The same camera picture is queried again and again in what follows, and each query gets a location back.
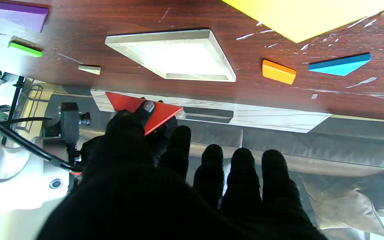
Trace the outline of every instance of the orange block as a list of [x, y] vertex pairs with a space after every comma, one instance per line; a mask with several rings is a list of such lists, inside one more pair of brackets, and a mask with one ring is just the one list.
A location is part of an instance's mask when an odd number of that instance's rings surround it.
[[268, 60], [263, 60], [262, 70], [264, 77], [284, 82], [290, 85], [293, 84], [294, 78], [296, 78], [295, 70]]

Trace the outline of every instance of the blue triangle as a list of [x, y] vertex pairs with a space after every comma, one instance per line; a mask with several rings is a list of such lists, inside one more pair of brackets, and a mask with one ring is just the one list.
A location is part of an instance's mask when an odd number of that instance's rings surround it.
[[310, 64], [309, 71], [346, 76], [371, 60], [371, 54], [363, 54], [348, 58], [335, 59]]

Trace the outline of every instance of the yellow sheet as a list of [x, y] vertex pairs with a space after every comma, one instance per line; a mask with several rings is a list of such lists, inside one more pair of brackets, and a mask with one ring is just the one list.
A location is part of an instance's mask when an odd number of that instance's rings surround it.
[[384, 10], [384, 0], [222, 1], [296, 43]]

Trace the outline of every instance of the wood grain surface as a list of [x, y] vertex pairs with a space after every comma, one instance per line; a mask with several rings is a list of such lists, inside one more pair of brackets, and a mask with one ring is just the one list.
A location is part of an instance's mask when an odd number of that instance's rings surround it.
[[[220, 0], [33, 2], [22, 4], [50, 10], [41, 34], [0, 19], [2, 71], [61, 85], [384, 119], [384, 11], [296, 44]], [[216, 36], [236, 82], [162, 79], [105, 45], [108, 35], [205, 28]], [[9, 52], [12, 39], [43, 49], [43, 56]], [[345, 77], [308, 71], [308, 63], [360, 53], [371, 53], [372, 60]], [[263, 58], [296, 70], [293, 85], [264, 78]], [[101, 66], [101, 74], [78, 70], [80, 63]]]

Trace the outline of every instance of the small white block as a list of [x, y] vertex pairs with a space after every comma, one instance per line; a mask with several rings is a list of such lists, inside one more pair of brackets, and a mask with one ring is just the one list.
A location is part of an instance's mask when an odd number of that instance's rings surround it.
[[89, 73], [100, 75], [100, 67], [79, 65], [78, 69], [89, 72]]

